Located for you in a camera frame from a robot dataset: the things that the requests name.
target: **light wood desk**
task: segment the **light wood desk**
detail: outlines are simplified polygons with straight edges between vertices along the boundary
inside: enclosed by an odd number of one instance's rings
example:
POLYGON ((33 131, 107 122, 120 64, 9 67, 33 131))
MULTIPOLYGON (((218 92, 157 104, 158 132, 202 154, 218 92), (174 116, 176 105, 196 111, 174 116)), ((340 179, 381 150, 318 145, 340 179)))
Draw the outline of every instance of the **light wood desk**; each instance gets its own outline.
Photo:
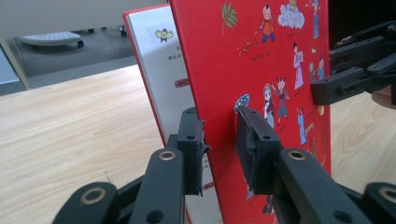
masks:
MULTIPOLYGON (((356 190, 396 183, 396 111, 369 97, 332 107, 333 176, 356 190)), ((119 188, 163 147, 137 66, 3 96, 0 106, 0 223, 50 223, 76 189, 119 188)))

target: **wooden table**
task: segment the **wooden table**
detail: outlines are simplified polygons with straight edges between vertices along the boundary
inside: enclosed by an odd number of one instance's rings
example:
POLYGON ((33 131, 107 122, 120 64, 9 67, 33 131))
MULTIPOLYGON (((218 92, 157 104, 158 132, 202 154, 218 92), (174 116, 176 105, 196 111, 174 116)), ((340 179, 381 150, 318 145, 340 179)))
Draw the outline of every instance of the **wooden table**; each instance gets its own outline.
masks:
MULTIPOLYGON (((137 66, 0 97, 0 223, 50 223, 94 181, 118 188, 163 147, 137 66)), ((362 94, 332 106, 332 174, 396 184, 396 111, 362 94)))

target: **book cover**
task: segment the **book cover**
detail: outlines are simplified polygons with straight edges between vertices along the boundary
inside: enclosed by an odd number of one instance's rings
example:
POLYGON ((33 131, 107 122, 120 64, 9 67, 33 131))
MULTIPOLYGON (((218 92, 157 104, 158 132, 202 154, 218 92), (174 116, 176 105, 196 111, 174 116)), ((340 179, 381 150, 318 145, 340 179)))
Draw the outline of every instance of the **book cover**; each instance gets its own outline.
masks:
MULTIPOLYGON (((127 11, 123 18, 166 145, 169 134, 178 133, 182 112, 194 106, 171 8, 160 5, 127 11)), ((186 196, 188 217, 191 223, 219 223, 219 202, 206 155, 202 166, 203 197, 186 196)))
POLYGON ((331 171, 330 108, 310 82, 330 74, 325 0, 172 0, 171 8, 224 223, 276 222, 271 196, 248 190, 235 150, 236 108, 261 111, 284 147, 331 171))

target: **red book cover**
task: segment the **red book cover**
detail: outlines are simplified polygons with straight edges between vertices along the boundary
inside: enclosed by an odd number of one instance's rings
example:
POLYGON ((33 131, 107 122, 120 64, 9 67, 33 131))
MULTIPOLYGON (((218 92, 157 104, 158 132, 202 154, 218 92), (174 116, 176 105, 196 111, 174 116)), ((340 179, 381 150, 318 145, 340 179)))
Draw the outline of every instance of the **red book cover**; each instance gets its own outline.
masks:
POLYGON ((283 147, 330 172, 330 108, 310 82, 327 77, 325 0, 172 0, 194 102, 225 223, 276 222, 271 197, 252 195, 235 150, 239 105, 260 111, 283 147))

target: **gray floor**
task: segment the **gray floor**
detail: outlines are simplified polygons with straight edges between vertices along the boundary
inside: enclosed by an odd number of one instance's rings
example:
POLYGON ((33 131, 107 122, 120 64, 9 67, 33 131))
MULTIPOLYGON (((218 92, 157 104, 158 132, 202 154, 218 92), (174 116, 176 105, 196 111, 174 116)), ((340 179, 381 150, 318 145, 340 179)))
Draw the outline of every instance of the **gray floor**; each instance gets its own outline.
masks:
MULTIPOLYGON (((119 26, 73 33, 81 36, 84 47, 76 43, 34 49, 15 39, 31 89, 136 64, 129 37, 120 35, 119 26)), ((21 82, 0 85, 0 95, 18 91, 26 91, 21 82)))

